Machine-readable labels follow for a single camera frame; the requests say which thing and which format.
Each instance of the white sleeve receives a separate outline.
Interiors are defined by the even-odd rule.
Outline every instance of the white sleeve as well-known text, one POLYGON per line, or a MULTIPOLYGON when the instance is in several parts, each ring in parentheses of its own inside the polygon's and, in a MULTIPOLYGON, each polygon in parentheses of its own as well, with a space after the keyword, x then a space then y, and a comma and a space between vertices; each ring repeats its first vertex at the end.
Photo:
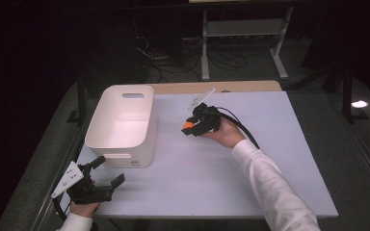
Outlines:
POLYGON ((251 141, 237 143, 232 156, 251 181, 272 230, 320 230, 315 214, 290 187, 276 163, 251 141))
POLYGON ((84 218, 70 213, 59 231, 90 231, 92 224, 92 218, 84 218))

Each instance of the white tabletop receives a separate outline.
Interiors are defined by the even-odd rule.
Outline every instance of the white tabletop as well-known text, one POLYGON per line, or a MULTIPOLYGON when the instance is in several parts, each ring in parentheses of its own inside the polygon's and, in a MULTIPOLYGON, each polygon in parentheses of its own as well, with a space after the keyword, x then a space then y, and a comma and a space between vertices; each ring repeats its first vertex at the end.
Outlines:
MULTIPOLYGON (((159 121, 155 154, 145 168, 92 171, 97 186, 125 174, 111 202, 97 216, 114 218, 262 218, 250 182, 230 149, 205 138, 185 136, 182 124, 195 94, 156 94, 159 121)), ((287 94, 276 92, 214 93, 208 106, 231 110, 251 131, 263 152, 279 166, 287 181, 318 217, 337 211, 320 175, 287 94)), ((84 146, 79 164, 96 156, 84 146)))

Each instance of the floor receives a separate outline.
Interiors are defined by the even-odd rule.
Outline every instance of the floor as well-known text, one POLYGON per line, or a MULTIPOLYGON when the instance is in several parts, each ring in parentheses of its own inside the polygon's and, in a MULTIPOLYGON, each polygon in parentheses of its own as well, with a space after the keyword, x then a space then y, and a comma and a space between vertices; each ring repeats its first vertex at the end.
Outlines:
MULTIPOLYGON (((310 44, 308 38, 291 38, 283 44, 280 58, 289 75, 287 80, 278 78, 270 56, 269 48, 275 42, 273 38, 222 38, 209 42, 210 81, 276 80, 285 89, 314 72, 301 67, 310 44)), ((197 38, 184 40, 186 58, 182 61, 152 51, 152 58, 144 63, 147 81, 200 81, 199 46, 197 38)), ((326 78, 322 76, 299 90, 288 91, 339 213, 338 218, 320 218, 319 224, 322 230, 328 231, 370 230, 370 90, 354 81, 353 99, 368 103, 362 109, 368 119, 356 120, 352 124, 341 114, 342 88, 333 93, 324 92, 326 78)), ((65 96, 64 103, 75 108, 75 96, 74 86, 65 96)), ((41 230, 55 230, 62 225, 53 211, 49 215, 41 230)), ((144 224, 128 219, 96 218, 95 221, 100 230, 129 231, 144 224)), ((268 227, 263 220, 154 220, 147 224, 147 230, 268 230, 268 227)))

